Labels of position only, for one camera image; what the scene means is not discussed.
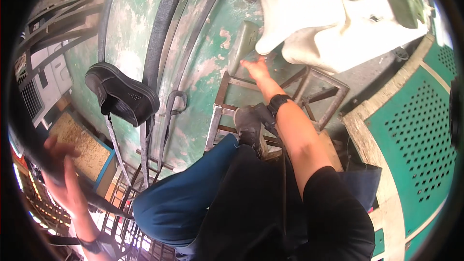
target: metal stand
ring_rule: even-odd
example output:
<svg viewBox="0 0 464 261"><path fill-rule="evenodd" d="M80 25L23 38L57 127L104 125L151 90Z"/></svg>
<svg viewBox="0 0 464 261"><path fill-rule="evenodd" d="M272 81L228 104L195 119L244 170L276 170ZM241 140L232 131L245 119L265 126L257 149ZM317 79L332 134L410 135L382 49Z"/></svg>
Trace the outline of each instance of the metal stand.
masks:
<svg viewBox="0 0 464 261"><path fill-rule="evenodd" d="M85 6L92 1L66 1L44 10L28 21L24 32L25 39L19 44L16 50L16 57L26 53L27 76L21 82L20 90L23 90L38 73L44 71L46 65L50 64L59 55L96 36L96 27L70 31L84 24L87 16L99 13L102 10L103 4ZM32 69L31 55L33 53L51 44L57 44L73 38L75 40L49 55L37 67Z"/></svg>
<svg viewBox="0 0 464 261"><path fill-rule="evenodd" d="M321 92L317 92L313 95L304 97L303 93L306 87L308 86L310 82L310 78L312 76L333 85L333 88L330 88L330 89L327 89ZM340 82L339 80L329 75L326 75L324 73L321 73L309 66L297 72L293 77L285 81L280 86L282 89L285 89L300 79L301 79L301 82L295 94L293 95L293 100L298 106L305 107L305 109L308 112L308 115L310 116L311 122L314 125L314 128L317 131L321 131L325 127L325 125L327 125L330 118L332 118L337 108L340 106L341 102L343 101L345 96L348 94L349 87L345 85L344 83ZM225 136L229 133L232 133L236 137L238 137L237 131L235 128L219 124L222 115L233 117L235 110L237 110L237 107L235 106L224 104L225 93L227 91L227 86L229 86L229 84L233 84L233 85L241 86L244 88L252 89L255 91L259 91L259 88L255 83L244 80L244 79L236 78L236 77L231 77L229 76L228 72L224 73L221 84L219 85L219 90L217 91L216 99L214 100L214 104L213 104L211 124L209 126L208 137L206 138L205 151L209 151L210 149L214 147L216 135L218 134ZM316 121L309 107L309 103L320 101L320 100L323 100L323 99L326 99L332 96L335 96L333 102L330 104L328 109L325 111L322 118L319 121ZM274 147L281 146L275 137L264 136L264 141L269 146L274 146Z"/></svg>

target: perforated metal panel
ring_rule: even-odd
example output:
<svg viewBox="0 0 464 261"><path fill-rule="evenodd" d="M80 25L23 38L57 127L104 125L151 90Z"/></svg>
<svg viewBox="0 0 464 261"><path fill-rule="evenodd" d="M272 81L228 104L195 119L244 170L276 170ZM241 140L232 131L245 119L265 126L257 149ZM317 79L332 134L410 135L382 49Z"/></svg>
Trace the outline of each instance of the perforated metal panel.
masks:
<svg viewBox="0 0 464 261"><path fill-rule="evenodd" d="M418 252L430 231L433 229L433 226L435 226L436 221L437 217L435 217L435 219L433 219L430 224L427 225L427 227L425 227L418 235L416 235L411 241L409 241L409 243L406 244L405 261L410 260L414 254Z"/></svg>
<svg viewBox="0 0 464 261"><path fill-rule="evenodd" d="M448 195L456 161L450 146L446 90L424 68L366 125L385 157L398 189L406 236Z"/></svg>
<svg viewBox="0 0 464 261"><path fill-rule="evenodd" d="M372 256L378 255L385 251L385 241L383 237L383 229L377 230L374 233L375 236L375 248Z"/></svg>
<svg viewBox="0 0 464 261"><path fill-rule="evenodd" d="M448 85L457 76L454 52L448 46L441 47L434 42L425 56L424 62L437 72Z"/></svg>

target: hand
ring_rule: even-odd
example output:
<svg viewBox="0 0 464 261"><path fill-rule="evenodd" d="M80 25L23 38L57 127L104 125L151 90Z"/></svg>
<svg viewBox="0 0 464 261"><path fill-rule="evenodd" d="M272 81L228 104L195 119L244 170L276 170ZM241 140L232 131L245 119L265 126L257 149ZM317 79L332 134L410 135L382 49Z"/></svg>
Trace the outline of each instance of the hand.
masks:
<svg viewBox="0 0 464 261"><path fill-rule="evenodd" d="M87 216L89 214L87 200L79 186L71 158L71 156L79 157L80 152L75 149L74 145L59 143L57 140L56 136L51 136L43 146L48 150L56 165L64 164L65 186L56 185L45 173L42 173L43 180L52 197L70 214L72 219Z"/></svg>
<svg viewBox="0 0 464 261"><path fill-rule="evenodd" d="M254 62L241 60L240 64L248 69L248 72L250 72L250 75L255 79L256 83L265 79L270 79L264 56L260 55L258 61Z"/></svg>

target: foot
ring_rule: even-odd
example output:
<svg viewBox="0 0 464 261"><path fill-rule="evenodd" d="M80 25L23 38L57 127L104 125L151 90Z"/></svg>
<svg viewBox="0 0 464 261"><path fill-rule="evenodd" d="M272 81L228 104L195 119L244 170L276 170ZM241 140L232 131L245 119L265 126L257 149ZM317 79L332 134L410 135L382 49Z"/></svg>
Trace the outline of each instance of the foot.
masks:
<svg viewBox="0 0 464 261"><path fill-rule="evenodd" d="M261 122L256 117L253 106L245 106L235 111L233 121L239 135L239 145L246 144L253 148L256 156L260 156L259 141L261 138Z"/></svg>

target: black shoe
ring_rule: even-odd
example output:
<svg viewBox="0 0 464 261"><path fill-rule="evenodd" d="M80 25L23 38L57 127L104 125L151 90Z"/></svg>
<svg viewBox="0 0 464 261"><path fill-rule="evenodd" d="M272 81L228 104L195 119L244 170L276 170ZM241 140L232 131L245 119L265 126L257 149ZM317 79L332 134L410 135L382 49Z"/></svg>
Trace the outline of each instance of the black shoe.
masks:
<svg viewBox="0 0 464 261"><path fill-rule="evenodd" d="M262 155L259 141L261 138L261 122L256 117L252 106L245 106L235 111L233 121L239 135L239 145L246 144L253 148L256 156Z"/></svg>
<svg viewBox="0 0 464 261"><path fill-rule="evenodd" d="M98 98L103 115L111 112L134 127L145 122L160 107L152 89L107 62L91 66L85 73L85 84Z"/></svg>

